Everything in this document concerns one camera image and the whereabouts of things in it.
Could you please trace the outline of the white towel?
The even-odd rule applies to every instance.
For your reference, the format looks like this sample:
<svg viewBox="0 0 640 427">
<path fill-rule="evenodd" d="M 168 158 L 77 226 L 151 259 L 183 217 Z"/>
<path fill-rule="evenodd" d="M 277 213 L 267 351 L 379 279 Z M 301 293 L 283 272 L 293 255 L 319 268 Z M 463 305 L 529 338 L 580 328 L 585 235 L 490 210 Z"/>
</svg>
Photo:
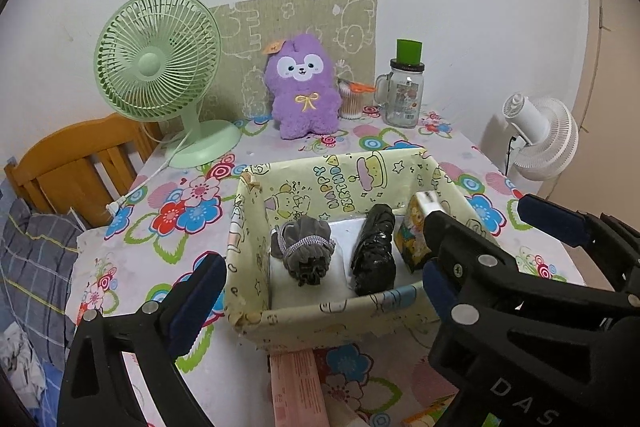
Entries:
<svg viewBox="0 0 640 427">
<path fill-rule="evenodd" d="M 350 262 L 352 261 L 352 251 L 356 245 L 358 234 L 366 217 L 344 222 L 330 223 L 326 221 L 331 228 L 335 251 L 329 272 L 326 273 L 326 276 L 317 286 L 299 286 L 296 280 L 288 275 L 282 262 L 270 255 L 270 308 L 280 310 L 320 305 L 320 303 L 342 303 L 350 298 L 359 297 L 352 290 Z M 396 262 L 394 246 L 392 246 L 392 251 Z"/>
</svg>

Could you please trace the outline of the grey drawstring pouch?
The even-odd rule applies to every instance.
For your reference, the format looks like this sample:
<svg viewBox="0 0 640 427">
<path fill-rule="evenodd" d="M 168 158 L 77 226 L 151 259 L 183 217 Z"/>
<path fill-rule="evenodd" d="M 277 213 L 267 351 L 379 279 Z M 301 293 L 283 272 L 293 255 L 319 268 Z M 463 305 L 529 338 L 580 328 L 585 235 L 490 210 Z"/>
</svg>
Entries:
<svg viewBox="0 0 640 427">
<path fill-rule="evenodd" d="M 335 242 L 329 223 L 302 216 L 277 225 L 271 233 L 270 255 L 282 262 L 299 286 L 317 286 L 329 272 Z"/>
</svg>

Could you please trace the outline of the pink paper packet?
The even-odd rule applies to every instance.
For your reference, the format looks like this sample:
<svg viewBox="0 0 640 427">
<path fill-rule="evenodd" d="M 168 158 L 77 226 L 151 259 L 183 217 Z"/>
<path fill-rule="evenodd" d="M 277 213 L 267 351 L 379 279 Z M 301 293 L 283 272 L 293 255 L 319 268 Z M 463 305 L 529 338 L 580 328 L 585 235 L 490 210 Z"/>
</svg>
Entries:
<svg viewBox="0 0 640 427">
<path fill-rule="evenodd" d="M 271 355 L 270 375 L 274 425 L 329 427 L 314 351 Z"/>
</svg>

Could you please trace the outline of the crumpled white grey cloth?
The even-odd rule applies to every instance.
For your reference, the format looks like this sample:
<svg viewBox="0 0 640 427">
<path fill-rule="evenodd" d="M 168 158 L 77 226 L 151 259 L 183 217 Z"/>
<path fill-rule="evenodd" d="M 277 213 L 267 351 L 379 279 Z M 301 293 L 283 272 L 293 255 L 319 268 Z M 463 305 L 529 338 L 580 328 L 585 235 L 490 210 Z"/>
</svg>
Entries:
<svg viewBox="0 0 640 427">
<path fill-rule="evenodd" d="M 1 368 L 24 407 L 40 407 L 46 377 L 27 335 L 16 322 L 1 333 Z"/>
</svg>

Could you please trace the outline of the white standing fan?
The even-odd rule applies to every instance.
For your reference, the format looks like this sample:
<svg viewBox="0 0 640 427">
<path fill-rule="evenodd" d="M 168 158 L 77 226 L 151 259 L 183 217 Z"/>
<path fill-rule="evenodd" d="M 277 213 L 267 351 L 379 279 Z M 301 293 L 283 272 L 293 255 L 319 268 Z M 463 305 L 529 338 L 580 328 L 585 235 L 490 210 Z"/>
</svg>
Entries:
<svg viewBox="0 0 640 427">
<path fill-rule="evenodd" d="M 515 131 L 504 173 L 514 168 L 526 180 L 542 182 L 556 178 L 570 165 L 579 134 L 577 122 L 563 102 L 516 92 L 503 103 L 502 116 Z"/>
</svg>

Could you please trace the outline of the yellow cartoon fabric storage box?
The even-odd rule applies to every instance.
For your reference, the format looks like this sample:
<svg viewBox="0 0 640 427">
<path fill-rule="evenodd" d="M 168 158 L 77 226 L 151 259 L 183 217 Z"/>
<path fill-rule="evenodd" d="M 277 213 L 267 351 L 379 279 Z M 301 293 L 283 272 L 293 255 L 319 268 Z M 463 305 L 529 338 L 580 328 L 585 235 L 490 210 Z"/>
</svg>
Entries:
<svg viewBox="0 0 640 427">
<path fill-rule="evenodd" d="M 438 317 L 418 273 L 398 265 L 392 289 L 358 297 L 347 263 L 366 214 L 386 204 L 408 216 L 411 197 L 432 194 L 462 225 L 491 236 L 470 201 L 422 148 L 360 152 L 252 166 L 231 213 L 224 313 L 235 332 L 268 351 L 350 343 L 416 329 Z M 300 217 L 326 222 L 336 251 L 317 286 L 300 286 L 273 257 L 276 233 Z"/>
</svg>

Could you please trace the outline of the grey plaid pillow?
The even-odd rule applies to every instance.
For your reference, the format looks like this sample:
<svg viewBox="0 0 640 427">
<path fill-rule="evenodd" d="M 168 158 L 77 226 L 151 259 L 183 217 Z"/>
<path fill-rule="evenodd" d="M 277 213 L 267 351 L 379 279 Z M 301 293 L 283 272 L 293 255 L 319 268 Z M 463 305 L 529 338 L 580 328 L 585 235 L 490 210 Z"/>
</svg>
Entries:
<svg viewBox="0 0 640 427">
<path fill-rule="evenodd" d="M 1 217 L 1 294 L 39 360 L 62 371 L 75 332 L 65 308 L 81 227 L 70 213 L 35 212 L 21 198 Z"/>
</svg>

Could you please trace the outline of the glass mason jar green lid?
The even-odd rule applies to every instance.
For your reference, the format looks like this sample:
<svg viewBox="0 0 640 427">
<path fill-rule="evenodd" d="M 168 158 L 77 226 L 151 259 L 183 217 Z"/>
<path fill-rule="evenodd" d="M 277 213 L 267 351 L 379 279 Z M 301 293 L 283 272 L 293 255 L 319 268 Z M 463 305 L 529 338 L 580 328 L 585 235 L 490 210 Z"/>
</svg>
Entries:
<svg viewBox="0 0 640 427">
<path fill-rule="evenodd" d="M 418 124 L 424 88 L 422 43 L 410 39 L 396 41 L 396 56 L 390 71 L 375 79 L 374 103 L 394 127 L 414 128 Z"/>
</svg>

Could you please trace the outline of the floral tablecloth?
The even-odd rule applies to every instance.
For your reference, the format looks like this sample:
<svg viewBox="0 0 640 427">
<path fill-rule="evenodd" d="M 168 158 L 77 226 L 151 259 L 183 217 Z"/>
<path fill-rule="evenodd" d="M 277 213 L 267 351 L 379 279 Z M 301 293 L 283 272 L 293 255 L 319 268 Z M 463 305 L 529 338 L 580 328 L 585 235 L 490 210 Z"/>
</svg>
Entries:
<svg viewBox="0 0 640 427">
<path fill-rule="evenodd" d="M 284 141 L 265 119 L 243 120 L 242 136 L 228 155 L 193 169 L 164 167 L 154 153 L 112 222 L 82 233 L 66 313 L 134 312 L 162 300 L 187 277 L 207 251 L 224 254 L 231 213 L 243 171 L 282 160 L 423 147 L 442 164 L 470 201 L 491 237 L 521 271 L 580 283 L 564 246 L 526 225 L 516 211 L 526 184 L 507 178 L 465 136 L 438 114 L 421 116 L 418 127 L 399 129 L 367 108 L 328 135 Z M 383 337 L 366 336 L 321 348 L 317 360 L 322 390 L 342 401 L 371 426 L 396 426 L 404 418 L 450 395 L 450 384 L 428 365 L 434 327 L 405 327 Z"/>
</svg>

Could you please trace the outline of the cotton swab jar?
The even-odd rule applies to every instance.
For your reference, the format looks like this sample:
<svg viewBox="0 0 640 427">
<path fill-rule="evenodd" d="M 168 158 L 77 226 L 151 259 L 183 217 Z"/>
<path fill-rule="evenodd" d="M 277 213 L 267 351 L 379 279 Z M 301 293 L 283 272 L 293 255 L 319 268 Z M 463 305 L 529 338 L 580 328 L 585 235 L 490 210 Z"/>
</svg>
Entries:
<svg viewBox="0 0 640 427">
<path fill-rule="evenodd" d="M 367 97 L 375 94 L 375 87 L 342 78 L 337 79 L 336 85 L 342 99 L 340 116 L 343 119 L 359 119 Z"/>
</svg>

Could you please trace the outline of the purple plush toy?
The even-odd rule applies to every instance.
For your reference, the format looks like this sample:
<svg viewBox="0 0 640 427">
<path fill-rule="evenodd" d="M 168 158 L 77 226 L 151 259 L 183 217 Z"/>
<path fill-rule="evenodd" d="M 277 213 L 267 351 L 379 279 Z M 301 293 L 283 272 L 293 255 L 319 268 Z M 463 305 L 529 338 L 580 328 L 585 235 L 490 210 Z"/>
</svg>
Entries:
<svg viewBox="0 0 640 427">
<path fill-rule="evenodd" d="M 264 83 L 282 140 L 338 129 L 342 98 L 335 88 L 333 63 L 316 36 L 299 34 L 274 46 L 268 53 Z"/>
</svg>

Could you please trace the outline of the green cartoon cardboard panel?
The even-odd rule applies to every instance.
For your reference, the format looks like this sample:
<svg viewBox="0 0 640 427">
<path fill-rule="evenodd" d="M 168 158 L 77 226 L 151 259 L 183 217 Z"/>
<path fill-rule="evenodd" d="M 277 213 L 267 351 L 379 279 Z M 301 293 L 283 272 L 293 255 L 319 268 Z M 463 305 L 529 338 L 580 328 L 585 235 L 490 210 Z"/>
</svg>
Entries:
<svg viewBox="0 0 640 427">
<path fill-rule="evenodd" d="M 248 0 L 214 6 L 221 56 L 201 117 L 234 121 L 268 115 L 264 49 L 302 32 L 315 36 L 328 52 L 336 79 L 371 83 L 376 12 L 378 0 Z"/>
</svg>

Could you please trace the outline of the green desk fan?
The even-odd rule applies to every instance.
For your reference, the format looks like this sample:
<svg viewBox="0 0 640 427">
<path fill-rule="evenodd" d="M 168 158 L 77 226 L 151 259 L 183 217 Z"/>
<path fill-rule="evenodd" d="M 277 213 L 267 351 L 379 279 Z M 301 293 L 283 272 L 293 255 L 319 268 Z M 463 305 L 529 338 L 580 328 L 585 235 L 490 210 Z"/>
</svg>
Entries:
<svg viewBox="0 0 640 427">
<path fill-rule="evenodd" d="M 172 168 L 195 168 L 230 153 L 241 132 L 228 120 L 201 120 L 198 104 L 214 83 L 221 36 L 198 0 L 128 0 L 105 23 L 94 49 L 94 78 L 107 104 L 129 119 L 178 118 L 168 147 Z"/>
</svg>

